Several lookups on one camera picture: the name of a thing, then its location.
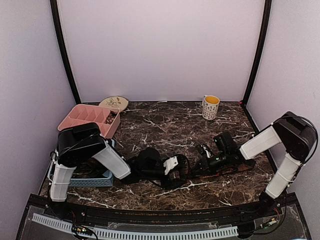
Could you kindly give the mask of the brown red patterned tie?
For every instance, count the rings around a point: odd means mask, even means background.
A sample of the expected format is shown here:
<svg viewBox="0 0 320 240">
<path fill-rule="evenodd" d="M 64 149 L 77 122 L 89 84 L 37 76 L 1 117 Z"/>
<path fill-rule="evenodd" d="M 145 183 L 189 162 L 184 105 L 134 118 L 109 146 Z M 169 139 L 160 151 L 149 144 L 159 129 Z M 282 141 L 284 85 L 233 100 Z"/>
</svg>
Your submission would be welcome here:
<svg viewBox="0 0 320 240">
<path fill-rule="evenodd" d="M 206 178 L 217 178 L 225 175 L 233 175 L 245 171 L 251 171 L 256 165 L 256 161 L 245 160 L 240 164 L 228 163 L 224 166 L 218 168 L 210 168 L 209 166 L 204 166 L 201 163 L 197 163 L 194 167 L 190 167 L 188 163 L 177 170 L 172 170 L 168 174 L 168 179 L 171 181 L 188 181 L 188 180 L 199 180 Z"/>
</svg>

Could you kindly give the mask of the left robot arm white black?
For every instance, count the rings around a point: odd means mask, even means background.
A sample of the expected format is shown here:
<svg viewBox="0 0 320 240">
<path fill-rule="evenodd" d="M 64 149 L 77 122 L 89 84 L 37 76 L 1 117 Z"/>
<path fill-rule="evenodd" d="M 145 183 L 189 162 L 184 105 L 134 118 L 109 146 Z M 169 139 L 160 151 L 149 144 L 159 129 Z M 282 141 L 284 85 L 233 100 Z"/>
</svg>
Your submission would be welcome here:
<svg viewBox="0 0 320 240">
<path fill-rule="evenodd" d="M 54 164 L 49 190 L 51 210 L 60 218 L 71 213 L 65 203 L 72 175 L 76 168 L 89 159 L 95 159 L 125 185 L 148 180 L 166 190 L 179 188 L 190 173 L 188 158 L 176 154 L 161 159 L 160 153 L 152 147 L 140 151 L 137 156 L 126 160 L 109 144 L 96 123 L 86 123 L 59 132 L 57 148 L 51 158 Z"/>
</svg>

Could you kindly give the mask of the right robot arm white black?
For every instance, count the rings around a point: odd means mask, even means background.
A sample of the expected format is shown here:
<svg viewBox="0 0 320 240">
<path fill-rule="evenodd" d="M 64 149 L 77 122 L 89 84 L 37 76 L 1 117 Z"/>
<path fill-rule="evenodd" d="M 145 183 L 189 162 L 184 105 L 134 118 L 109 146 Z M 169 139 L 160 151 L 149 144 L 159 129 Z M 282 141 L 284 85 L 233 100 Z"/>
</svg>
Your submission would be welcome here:
<svg viewBox="0 0 320 240">
<path fill-rule="evenodd" d="M 205 144 L 198 146 L 201 159 L 192 169 L 197 176 L 219 177 L 239 172 L 242 166 L 248 166 L 262 153 L 274 149 L 284 151 L 274 176 L 261 194 L 264 199 L 255 205 L 255 213 L 266 217 L 275 208 L 273 200 L 295 181 L 302 167 L 315 154 L 319 134 L 309 119 L 288 111 L 241 145 L 235 142 L 228 131 L 216 135 L 213 142 L 217 153 L 213 153 Z"/>
</svg>

